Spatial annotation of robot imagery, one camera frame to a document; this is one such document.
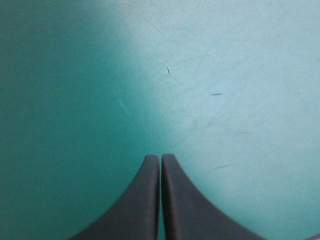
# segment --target mark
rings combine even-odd
[[[166,37],[166,35],[164,35],[164,33],[163,33],[162,31],[160,31],[160,29],[157,28],[156,25],[154,25],[153,23],[151,23],[150,21],[148,21],[147,19],[145,19],[145,18],[143,18],[143,17],[142,17],[142,19],[145,20],[148,24],[150,24],[150,25],[151,25],[155,30],[157,30],[162,36]]]
[[[213,170],[223,169],[223,168],[226,168],[226,167],[230,167],[230,166],[232,166],[232,165],[235,165],[235,164],[233,163],[233,164],[228,164],[228,165],[218,166],[218,167],[215,167]]]
[[[269,118],[268,119],[266,119],[266,120],[264,120],[264,121],[262,121],[262,122],[260,122],[260,123],[258,123],[257,125],[255,125],[254,127],[253,127],[253,129],[254,128],[256,128],[256,127],[258,127],[258,126],[260,126],[260,125],[262,125],[262,124],[264,124],[266,121],[268,121],[269,120]]]
[[[118,102],[119,102],[120,106],[122,107],[122,109],[131,117],[131,114],[130,114],[129,110],[126,108],[124,103],[121,101],[120,96],[119,96]]]
[[[236,131],[237,134],[251,134],[249,131]]]

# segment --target scratched plastic surface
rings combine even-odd
[[[0,32],[0,239],[67,239],[164,152],[265,238],[320,232],[320,2],[1,1]]]

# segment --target dark gray curved piece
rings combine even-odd
[[[263,240],[211,204],[173,154],[162,156],[162,208],[166,240]]]
[[[306,240],[320,240],[320,234],[312,236],[312,237],[310,237],[310,238],[308,238]]]
[[[148,155],[118,201],[70,240],[156,240],[159,214],[159,160]]]

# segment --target teal plastic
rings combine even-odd
[[[318,1],[1,1],[0,239],[73,236],[162,153],[259,235],[318,234],[319,39]]]

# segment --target teal surface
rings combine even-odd
[[[267,239],[320,233],[319,39],[318,1],[1,1],[0,239],[69,238],[162,153]]]

